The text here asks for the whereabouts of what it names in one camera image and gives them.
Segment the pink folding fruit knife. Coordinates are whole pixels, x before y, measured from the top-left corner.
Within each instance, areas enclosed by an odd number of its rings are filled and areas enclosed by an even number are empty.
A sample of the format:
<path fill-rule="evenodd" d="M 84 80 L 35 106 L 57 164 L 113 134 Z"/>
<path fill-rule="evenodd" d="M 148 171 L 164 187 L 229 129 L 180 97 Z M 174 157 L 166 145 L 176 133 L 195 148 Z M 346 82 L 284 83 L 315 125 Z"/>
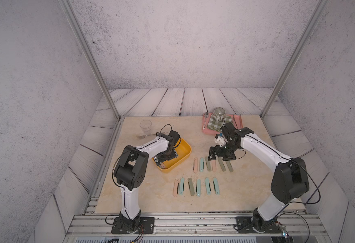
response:
<path fill-rule="evenodd" d="M 198 173 L 198 170 L 199 170 L 199 160 L 198 158 L 194 158 L 193 172 Z"/>

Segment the teal folding fruit knife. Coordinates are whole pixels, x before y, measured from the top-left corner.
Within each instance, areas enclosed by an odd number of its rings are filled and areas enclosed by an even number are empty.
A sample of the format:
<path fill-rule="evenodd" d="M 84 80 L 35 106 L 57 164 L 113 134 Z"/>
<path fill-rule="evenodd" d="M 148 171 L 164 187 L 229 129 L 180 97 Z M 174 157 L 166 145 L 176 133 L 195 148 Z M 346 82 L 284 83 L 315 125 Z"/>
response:
<path fill-rule="evenodd" d="M 183 192 L 184 192 L 184 181 L 185 181 L 185 179 L 183 177 L 179 181 L 179 185 L 178 185 L 178 194 L 179 195 L 183 195 Z"/>

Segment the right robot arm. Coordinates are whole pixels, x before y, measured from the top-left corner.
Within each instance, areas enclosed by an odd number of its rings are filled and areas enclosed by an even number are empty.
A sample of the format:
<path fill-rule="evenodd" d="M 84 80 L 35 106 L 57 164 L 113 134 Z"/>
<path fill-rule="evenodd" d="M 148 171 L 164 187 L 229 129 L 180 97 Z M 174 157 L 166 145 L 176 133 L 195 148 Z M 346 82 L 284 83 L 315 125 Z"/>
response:
<path fill-rule="evenodd" d="M 209 149 L 208 160 L 222 158 L 236 160 L 235 151 L 245 150 L 256 156 L 272 172 L 271 194 L 253 211 L 251 224 L 258 233 L 264 233 L 277 221 L 279 214 L 296 199 L 310 190 L 306 163 L 292 158 L 261 140 L 251 129 L 235 129 L 227 123 L 215 136 L 216 146 Z"/>

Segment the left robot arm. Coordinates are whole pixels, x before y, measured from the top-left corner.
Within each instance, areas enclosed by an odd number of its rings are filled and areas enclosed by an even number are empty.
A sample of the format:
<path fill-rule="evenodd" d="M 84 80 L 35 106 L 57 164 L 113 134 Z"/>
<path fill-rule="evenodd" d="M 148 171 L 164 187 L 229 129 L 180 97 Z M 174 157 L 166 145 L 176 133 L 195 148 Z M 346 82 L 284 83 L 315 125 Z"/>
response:
<path fill-rule="evenodd" d="M 149 159 L 156 159 L 159 166 L 177 157 L 175 147 L 181 141 L 180 135 L 158 133 L 155 139 L 140 146 L 128 145 L 119 156 L 113 177 L 121 189 L 122 209 L 119 220 L 131 230 L 140 223 L 139 187 L 145 179 Z"/>

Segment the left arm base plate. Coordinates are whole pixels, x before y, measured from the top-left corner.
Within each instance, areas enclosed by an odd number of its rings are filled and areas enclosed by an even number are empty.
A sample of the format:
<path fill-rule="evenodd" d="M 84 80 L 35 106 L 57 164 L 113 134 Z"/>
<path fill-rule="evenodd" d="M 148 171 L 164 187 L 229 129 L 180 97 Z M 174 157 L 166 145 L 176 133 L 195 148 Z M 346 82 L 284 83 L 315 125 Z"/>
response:
<path fill-rule="evenodd" d="M 120 216 L 114 219 L 111 234 L 153 234 L 154 226 L 154 217 L 136 217 L 134 220 L 129 220 Z"/>

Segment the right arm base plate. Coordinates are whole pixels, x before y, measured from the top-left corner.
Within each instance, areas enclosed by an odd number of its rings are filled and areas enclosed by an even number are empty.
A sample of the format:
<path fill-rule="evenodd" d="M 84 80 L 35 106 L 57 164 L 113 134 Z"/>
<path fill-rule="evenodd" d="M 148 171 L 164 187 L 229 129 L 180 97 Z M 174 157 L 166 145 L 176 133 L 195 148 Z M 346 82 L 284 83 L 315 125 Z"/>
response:
<path fill-rule="evenodd" d="M 238 233 L 249 234 L 277 234 L 281 233 L 282 229 L 275 219 L 270 221 L 263 221 L 260 218 L 251 217 L 236 217 L 236 224 L 234 230 Z"/>

